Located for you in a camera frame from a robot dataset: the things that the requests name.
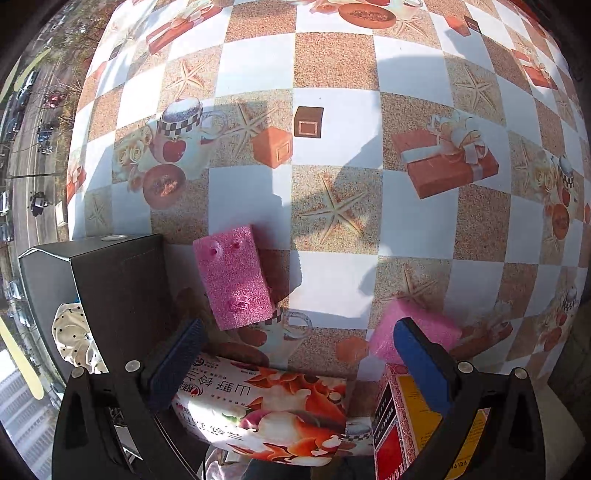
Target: brown square print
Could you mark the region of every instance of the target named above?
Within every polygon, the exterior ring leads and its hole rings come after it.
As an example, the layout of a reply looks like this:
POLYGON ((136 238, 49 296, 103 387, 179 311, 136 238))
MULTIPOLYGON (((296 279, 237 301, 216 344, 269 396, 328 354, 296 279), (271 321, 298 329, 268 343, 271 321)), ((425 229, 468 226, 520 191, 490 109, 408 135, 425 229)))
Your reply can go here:
POLYGON ((443 17, 464 18, 470 16, 470 11, 462 0, 424 0, 427 9, 443 17))
POLYGON ((574 83, 571 78, 562 71, 562 69, 558 68, 558 72, 560 73, 560 78, 562 79, 562 83, 564 84, 564 88, 566 90, 566 94, 568 97, 574 102, 577 99, 577 91, 574 89, 574 83))
POLYGON ((508 193, 474 184, 460 187, 453 258, 502 262, 510 209, 508 193))
POLYGON ((538 343, 540 337, 540 317, 539 315, 533 317, 525 317, 521 326, 517 331, 513 345, 505 358, 506 362, 510 362, 517 358, 522 358, 527 355, 531 355, 534 352, 534 348, 538 343))
POLYGON ((147 116, 145 118, 142 118, 141 120, 136 120, 135 122, 130 123, 129 125, 125 125, 124 127, 118 128, 115 131, 115 142, 117 143, 125 137, 129 137, 138 130, 141 130, 142 127, 146 125, 150 127, 152 134, 154 134, 157 127, 156 123, 157 122, 155 116, 147 116))
POLYGON ((554 167, 546 152, 535 143, 509 131, 511 150, 511 193, 547 203, 554 190, 554 167))
POLYGON ((379 257, 368 328, 376 328, 392 299, 441 312, 452 271, 450 260, 379 257))
POLYGON ((191 245, 207 236, 209 170, 201 178, 187 180, 184 191, 172 207, 151 209, 152 233, 161 233, 171 244, 191 245))
POLYGON ((234 5, 225 41, 293 33, 296 31, 296 12, 296 5, 281 0, 234 5))
POLYGON ((505 126, 505 111, 495 74, 460 57, 447 53, 444 56, 454 106, 505 126))
POLYGON ((107 62, 105 61, 101 63, 100 66, 90 75, 88 75, 84 81, 84 86, 82 87, 82 92, 80 93, 76 112, 79 112, 81 108, 85 107, 95 99, 96 91, 99 87, 100 77, 103 75, 106 65, 107 62))
POLYGON ((158 110, 179 98, 212 98, 216 90, 217 72, 222 46, 206 48, 166 64, 158 110))
POLYGON ((347 417, 372 417, 377 406, 379 382, 357 380, 351 398, 347 417))
POLYGON ((531 94, 530 83, 513 53, 486 35, 482 36, 482 41, 488 50, 495 73, 531 94))
POLYGON ((295 88, 378 90, 378 66, 373 36, 352 33, 297 33, 295 47, 295 88))
POLYGON ((410 18, 397 17, 393 27, 374 30, 374 35, 399 38, 441 50, 439 37, 429 12, 418 8, 410 18))
POLYGON ((377 254, 382 173, 372 168, 293 166, 292 249, 377 254))
POLYGON ((492 0, 466 0, 466 3, 474 5, 483 12, 500 20, 499 13, 496 11, 495 4, 492 0))
POLYGON ((538 111, 542 146, 557 157, 564 155, 564 135, 560 117, 538 99, 535 99, 535 108, 538 111))
POLYGON ((538 57, 538 54, 536 53, 534 44, 532 42, 527 40, 527 38, 517 33, 515 30, 508 27, 507 25, 505 25, 505 28, 507 29, 507 33, 509 34, 511 41, 513 42, 513 45, 515 46, 515 49, 517 51, 525 53, 526 55, 533 55, 536 58, 538 57))
POLYGON ((287 308, 290 294, 289 250, 259 250, 258 254, 271 300, 287 308))
POLYGON ((399 152, 392 142, 392 135, 426 130, 432 115, 452 117, 453 108, 419 98, 380 93, 382 108, 382 142, 384 143, 384 168, 406 171, 399 152))
POLYGON ((540 51, 544 53, 544 55, 546 55, 550 60, 553 60, 552 52, 550 51, 545 38, 542 37, 542 35, 540 35, 540 33, 534 27, 532 27, 527 20, 523 20, 523 24, 525 25, 527 33, 530 34, 531 42, 536 47, 538 47, 540 51))
POLYGON ((581 138, 581 156, 583 157, 583 173, 585 178, 591 180, 591 152, 589 144, 581 138))
MULTIPOLYGON (((564 211, 561 204, 556 205, 556 208, 564 211)), ((540 265, 560 265, 562 263, 562 257, 564 255, 564 229, 561 231, 558 227, 558 213, 556 214, 557 219, 553 220, 553 217, 550 215, 544 215, 544 227, 542 230, 542 245, 540 248, 540 265), (553 229, 553 222, 557 225, 557 234, 554 232, 553 229)), ((564 214, 560 215, 561 221, 568 222, 568 217, 564 216, 564 214)))
POLYGON ((581 240, 581 251, 579 254, 579 266, 581 268, 589 267, 589 258, 591 257, 591 225, 583 224, 583 239, 581 240))
POLYGON ((519 13, 519 8, 511 0, 497 0, 501 5, 507 7, 509 10, 519 13))
POLYGON ((138 42, 138 46, 134 51, 134 56, 131 59, 129 70, 127 71, 127 79, 135 77, 136 75, 147 72, 154 67, 166 62, 168 54, 170 53, 171 44, 151 54, 148 50, 148 44, 144 41, 138 42))
POLYGON ((357 376, 359 362, 349 364, 336 358, 337 343, 351 337, 365 340, 367 330, 346 330, 337 328, 312 329, 311 335, 290 356, 288 369, 310 375, 353 380, 357 376))
POLYGON ((86 192, 84 196, 84 220, 86 236, 113 233, 111 185, 86 192))
POLYGON ((570 106, 569 97, 560 89, 552 91, 554 92, 554 99, 556 100, 556 106, 558 107, 560 118, 564 120, 570 128, 577 131, 577 125, 574 122, 573 109, 570 106))
POLYGON ((117 127, 117 115, 121 103, 123 85, 112 89, 95 100, 88 127, 88 141, 112 132, 117 127))
POLYGON ((506 263, 503 266, 501 286, 496 298, 511 306, 511 311, 503 320, 522 318, 534 291, 538 266, 525 263, 506 263))
POLYGON ((254 157, 253 137, 269 127, 291 133, 292 105, 291 90, 265 90, 217 97, 214 111, 225 116, 228 123, 212 155, 211 166, 260 165, 254 157))

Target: table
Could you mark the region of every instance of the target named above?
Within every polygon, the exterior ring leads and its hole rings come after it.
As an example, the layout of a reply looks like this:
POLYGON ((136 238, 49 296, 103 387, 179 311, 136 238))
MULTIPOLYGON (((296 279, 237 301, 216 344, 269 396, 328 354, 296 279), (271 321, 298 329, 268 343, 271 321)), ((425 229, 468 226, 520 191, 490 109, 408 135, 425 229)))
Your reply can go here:
POLYGON ((345 377, 366 423, 384 368, 367 340, 391 299, 454 319, 456 356, 543 384, 587 276, 574 85, 508 0, 127 0, 69 173, 71 238, 163 233, 212 352, 345 377), (247 223, 285 310, 220 332, 191 243, 247 223))

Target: blue gripper pad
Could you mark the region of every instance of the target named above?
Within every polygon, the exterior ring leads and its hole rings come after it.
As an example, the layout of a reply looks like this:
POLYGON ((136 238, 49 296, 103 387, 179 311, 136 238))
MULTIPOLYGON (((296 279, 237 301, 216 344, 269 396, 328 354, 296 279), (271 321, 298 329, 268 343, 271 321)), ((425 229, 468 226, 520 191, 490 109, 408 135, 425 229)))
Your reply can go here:
POLYGON ((183 383, 183 379, 195 357, 207 342, 207 334, 201 320, 191 322, 177 337, 168 352, 147 379, 146 404, 152 413, 166 410, 183 383))
POLYGON ((445 416, 452 406, 447 380, 403 321, 396 322, 393 335, 394 346, 427 405, 445 416))

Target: snack package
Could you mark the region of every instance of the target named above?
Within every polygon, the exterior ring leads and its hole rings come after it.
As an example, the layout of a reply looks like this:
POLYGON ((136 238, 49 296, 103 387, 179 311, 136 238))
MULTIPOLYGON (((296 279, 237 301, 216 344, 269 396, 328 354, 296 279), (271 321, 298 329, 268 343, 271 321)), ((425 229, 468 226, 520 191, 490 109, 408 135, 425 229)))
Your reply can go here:
POLYGON ((341 378, 256 367, 202 353, 173 400, 185 428, 259 460, 329 463, 345 434, 341 378))
MULTIPOLYGON (((388 365, 384 376, 385 387, 372 425, 375 477, 376 480, 397 480, 427 444, 441 415, 429 409, 404 365, 388 365)), ((485 423, 486 414, 479 410, 446 480, 464 474, 485 423)))

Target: pink sponge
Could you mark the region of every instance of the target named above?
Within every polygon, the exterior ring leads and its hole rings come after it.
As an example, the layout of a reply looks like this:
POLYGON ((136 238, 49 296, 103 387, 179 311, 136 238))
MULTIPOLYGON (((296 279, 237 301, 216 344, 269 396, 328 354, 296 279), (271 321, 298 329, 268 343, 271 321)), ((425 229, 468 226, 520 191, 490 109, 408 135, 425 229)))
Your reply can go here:
POLYGON ((273 304, 249 225, 193 242, 197 267, 222 330, 273 317, 273 304))
POLYGON ((371 354, 388 364, 403 363, 394 347, 392 332, 394 324, 405 317, 412 318, 429 340, 440 343, 446 351, 455 346, 462 334, 461 329, 447 317, 427 312, 414 302, 394 299, 388 305, 382 320, 369 340, 371 354))

